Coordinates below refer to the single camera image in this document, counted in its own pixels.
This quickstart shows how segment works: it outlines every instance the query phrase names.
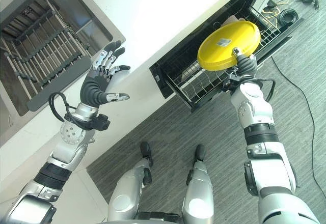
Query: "white sticker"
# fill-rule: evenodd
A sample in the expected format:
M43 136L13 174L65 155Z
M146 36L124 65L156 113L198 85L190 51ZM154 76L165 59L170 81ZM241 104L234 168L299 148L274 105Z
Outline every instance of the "white sticker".
M221 38L219 40L219 42L216 44L218 46L222 46L222 47L226 47L227 45L229 45L232 42L231 39L226 39L226 38Z

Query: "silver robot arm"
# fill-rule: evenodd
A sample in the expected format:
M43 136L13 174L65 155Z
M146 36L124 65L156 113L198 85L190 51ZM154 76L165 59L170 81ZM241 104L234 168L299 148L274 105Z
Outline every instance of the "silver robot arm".
M84 157L88 143L94 141L95 130L106 130L110 124L107 116L97 116L99 106L129 98L124 93L105 92L116 72L130 69L129 66L111 68L116 58L124 53L124 48L117 49L120 45L120 41L110 43L93 62L80 90L81 103L74 113L69 112L63 94L54 93L50 96L49 103L54 115L63 121L59 132L60 141L36 177L22 189L0 223L51 223L56 212L52 203L58 200L70 174ZM67 107L65 119L51 106L57 94L63 96Z
M224 83L247 141L244 175L248 192L259 198L259 223L319 223L307 204L294 195L295 175L284 146L279 142L273 109L265 101L260 80L254 76L256 60L233 50L238 70Z

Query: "floor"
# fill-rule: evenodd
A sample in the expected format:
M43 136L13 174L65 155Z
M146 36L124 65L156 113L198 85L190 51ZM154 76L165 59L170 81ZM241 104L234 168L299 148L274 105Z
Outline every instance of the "floor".
M319 0L318 11L300 1L289 3L280 7L296 9L305 21L273 57L308 98L315 121L315 176L326 192L326 0ZM280 141L296 170L296 195L326 223L326 200L312 178L313 126L304 97L280 75L271 59L257 77L277 82L270 103ZM214 223L258 223L258 199L247 192L243 177L246 141L229 94L219 94L192 114L175 96L92 163L88 173L107 202L121 175L140 159L141 141L150 143L154 158L153 183L143 190L141 211L181 213L193 153L197 144L204 144L213 184Z

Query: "black drawer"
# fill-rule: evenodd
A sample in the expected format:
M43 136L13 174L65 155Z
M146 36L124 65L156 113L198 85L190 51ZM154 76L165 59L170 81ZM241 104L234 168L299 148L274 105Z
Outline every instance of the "black drawer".
M197 51L206 37L220 28L230 16L243 18L258 26L261 40L254 53L258 64L282 46L302 21L300 19L295 24L279 29L275 21L257 12L251 6L252 2L230 0L150 67L165 98L175 92L193 111L221 91L223 80L233 72L232 69L216 72L202 69L197 62Z

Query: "robot leg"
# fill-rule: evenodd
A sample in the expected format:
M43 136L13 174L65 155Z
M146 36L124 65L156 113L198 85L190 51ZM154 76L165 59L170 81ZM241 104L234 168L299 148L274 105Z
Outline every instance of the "robot leg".
M143 158L119 179L108 204L108 221L133 219L138 211L142 188L152 182L149 145L142 143Z
M207 168L203 163L204 154L204 146L198 145L194 166L188 175L188 189L182 206L182 217L186 224L213 223L213 190Z

